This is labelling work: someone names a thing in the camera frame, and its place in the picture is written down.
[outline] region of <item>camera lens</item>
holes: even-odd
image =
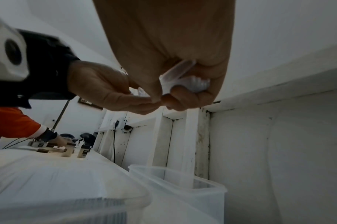
[[[11,39],[6,40],[5,52],[6,52],[8,59],[10,60],[12,64],[14,65],[21,64],[21,61],[22,61],[21,51],[15,41]]]

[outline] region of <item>empty plastic bin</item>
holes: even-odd
[[[224,221],[225,186],[175,170],[130,165],[129,175],[152,193],[143,223],[217,224]]]
[[[37,154],[0,167],[0,224],[140,223],[150,202],[111,163]]]

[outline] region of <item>white sleeve cuff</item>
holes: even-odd
[[[38,129],[35,133],[33,133],[31,136],[29,136],[29,137],[27,137],[27,138],[37,138],[37,137],[39,137],[41,134],[43,134],[46,130],[47,130],[47,127],[44,126],[44,125],[41,125],[41,126],[39,127],[39,129]]]

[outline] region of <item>person in orange shirt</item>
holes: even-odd
[[[44,125],[24,115],[16,107],[0,107],[0,138],[35,138],[65,146],[67,141]]]

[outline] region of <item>clear plastic bin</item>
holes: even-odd
[[[0,223],[140,223],[148,190],[111,163],[30,155],[0,167]]]
[[[129,175],[148,187],[152,203],[143,223],[217,224],[224,221],[225,186],[175,170],[130,165]]]

